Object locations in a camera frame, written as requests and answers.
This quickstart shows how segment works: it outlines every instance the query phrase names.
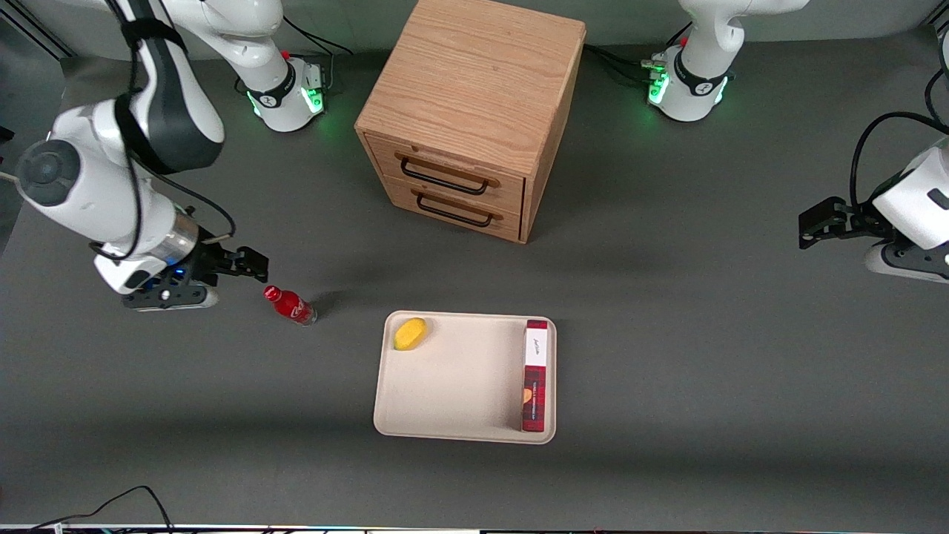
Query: bottle cap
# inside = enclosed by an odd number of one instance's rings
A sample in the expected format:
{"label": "bottle cap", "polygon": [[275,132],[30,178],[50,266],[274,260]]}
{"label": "bottle cap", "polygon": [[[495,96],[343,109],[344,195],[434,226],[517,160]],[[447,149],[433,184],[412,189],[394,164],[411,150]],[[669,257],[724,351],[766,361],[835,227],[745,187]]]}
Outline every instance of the bottle cap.
{"label": "bottle cap", "polygon": [[276,302],[277,300],[280,300],[280,295],[282,293],[283,292],[280,291],[280,289],[277,286],[267,286],[267,288],[264,289],[264,296],[267,298],[267,300],[271,302]]}

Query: green indicator light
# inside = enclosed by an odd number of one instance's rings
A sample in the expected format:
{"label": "green indicator light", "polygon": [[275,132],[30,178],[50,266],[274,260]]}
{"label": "green indicator light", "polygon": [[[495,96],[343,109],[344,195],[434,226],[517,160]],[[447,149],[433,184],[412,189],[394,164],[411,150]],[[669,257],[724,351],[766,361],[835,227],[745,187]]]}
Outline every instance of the green indicator light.
{"label": "green indicator light", "polygon": [[247,92],[247,98],[248,98],[248,100],[251,101],[251,105],[253,106],[253,114],[256,115],[256,116],[258,116],[258,117],[260,117],[260,109],[257,109],[257,102],[256,102],[256,101],[253,99],[253,97],[251,96],[251,92],[250,92],[250,91]]}
{"label": "green indicator light", "polygon": [[653,82],[653,88],[649,90],[649,101],[653,104],[662,102],[665,96],[665,89],[669,87],[669,75],[662,74],[662,77]]}
{"label": "green indicator light", "polygon": [[303,94],[303,98],[307,102],[310,112],[316,115],[323,111],[323,93],[321,91],[300,87],[300,93]]}
{"label": "green indicator light", "polygon": [[725,76],[725,79],[721,81],[721,88],[718,90],[718,96],[715,97],[716,104],[721,102],[721,97],[725,94],[725,86],[727,84],[728,84],[728,76]]}

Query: cabinet top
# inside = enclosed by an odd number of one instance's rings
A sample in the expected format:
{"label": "cabinet top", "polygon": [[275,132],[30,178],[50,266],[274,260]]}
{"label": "cabinet top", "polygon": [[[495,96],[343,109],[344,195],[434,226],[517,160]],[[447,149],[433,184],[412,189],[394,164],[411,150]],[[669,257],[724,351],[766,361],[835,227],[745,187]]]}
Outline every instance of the cabinet top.
{"label": "cabinet top", "polygon": [[489,0],[419,0],[356,126],[529,176],[585,36]]}

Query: wooden drawer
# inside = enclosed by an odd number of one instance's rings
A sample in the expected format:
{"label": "wooden drawer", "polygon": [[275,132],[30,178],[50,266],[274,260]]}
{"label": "wooden drawer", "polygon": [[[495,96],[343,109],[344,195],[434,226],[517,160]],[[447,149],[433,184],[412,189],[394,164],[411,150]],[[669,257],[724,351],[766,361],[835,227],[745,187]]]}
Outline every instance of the wooden drawer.
{"label": "wooden drawer", "polygon": [[395,143],[370,134],[366,134],[365,139],[383,175],[408,181],[426,192],[449,199],[521,213],[523,179],[452,161],[408,143]]}
{"label": "wooden drawer", "polygon": [[469,230],[521,242],[521,217],[518,214],[424,191],[409,181],[391,176],[383,176],[382,185],[392,203],[402,209],[451,222]]}

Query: white label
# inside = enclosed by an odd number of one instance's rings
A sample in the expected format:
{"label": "white label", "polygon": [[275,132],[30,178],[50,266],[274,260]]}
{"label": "white label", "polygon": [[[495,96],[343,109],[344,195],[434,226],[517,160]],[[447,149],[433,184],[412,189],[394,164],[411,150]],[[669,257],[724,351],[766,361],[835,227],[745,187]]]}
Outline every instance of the white label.
{"label": "white label", "polygon": [[525,335],[524,365],[547,366],[547,330],[528,328]]}

